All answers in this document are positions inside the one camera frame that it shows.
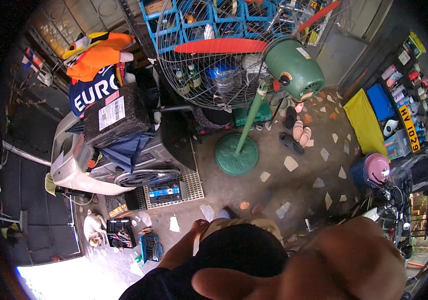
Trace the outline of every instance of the dog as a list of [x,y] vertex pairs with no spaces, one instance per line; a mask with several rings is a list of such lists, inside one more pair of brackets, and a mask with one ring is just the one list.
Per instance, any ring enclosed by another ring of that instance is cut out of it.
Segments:
[[84,236],[92,247],[97,247],[107,242],[107,229],[105,219],[99,214],[87,210],[87,217],[84,220]]

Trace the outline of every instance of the orange cloth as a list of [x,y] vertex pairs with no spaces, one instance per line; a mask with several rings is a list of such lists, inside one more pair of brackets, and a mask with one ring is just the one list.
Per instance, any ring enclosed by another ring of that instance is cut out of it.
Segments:
[[135,41],[133,35],[111,32],[108,39],[69,62],[66,74],[72,79],[92,81],[100,69],[119,63],[121,51],[134,45]]

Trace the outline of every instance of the green fan base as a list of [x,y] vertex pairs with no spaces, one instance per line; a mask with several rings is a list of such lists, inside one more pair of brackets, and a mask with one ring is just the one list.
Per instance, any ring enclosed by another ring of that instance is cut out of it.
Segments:
[[229,175],[240,176],[251,171],[257,164],[259,152],[256,144],[249,138],[242,145],[239,155],[235,155],[235,149],[239,143],[240,134],[224,136],[215,149],[215,161],[222,171]]

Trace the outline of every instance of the green fan motor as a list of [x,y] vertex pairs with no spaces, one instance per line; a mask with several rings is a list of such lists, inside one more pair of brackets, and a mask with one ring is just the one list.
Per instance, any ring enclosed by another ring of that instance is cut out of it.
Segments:
[[324,87],[324,74],[317,61],[309,56],[296,39],[278,38],[267,46],[264,53],[271,74],[292,97],[308,99]]

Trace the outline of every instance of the red fan blade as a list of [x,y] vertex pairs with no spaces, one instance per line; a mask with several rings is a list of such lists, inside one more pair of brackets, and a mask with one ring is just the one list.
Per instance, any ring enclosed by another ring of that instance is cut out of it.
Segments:
[[334,10],[334,8],[336,8],[340,3],[341,3],[340,1],[332,2],[328,6],[324,7],[321,10],[319,10],[309,20],[307,20],[304,24],[302,24],[301,27],[299,27],[299,29],[297,29],[296,34],[299,33],[299,32],[301,32],[302,30],[306,29],[307,27],[311,26],[316,21],[318,21],[320,18],[322,18],[323,16],[327,15],[330,11]]
[[174,48],[179,53],[263,52],[269,43],[246,38],[214,38],[188,42]]

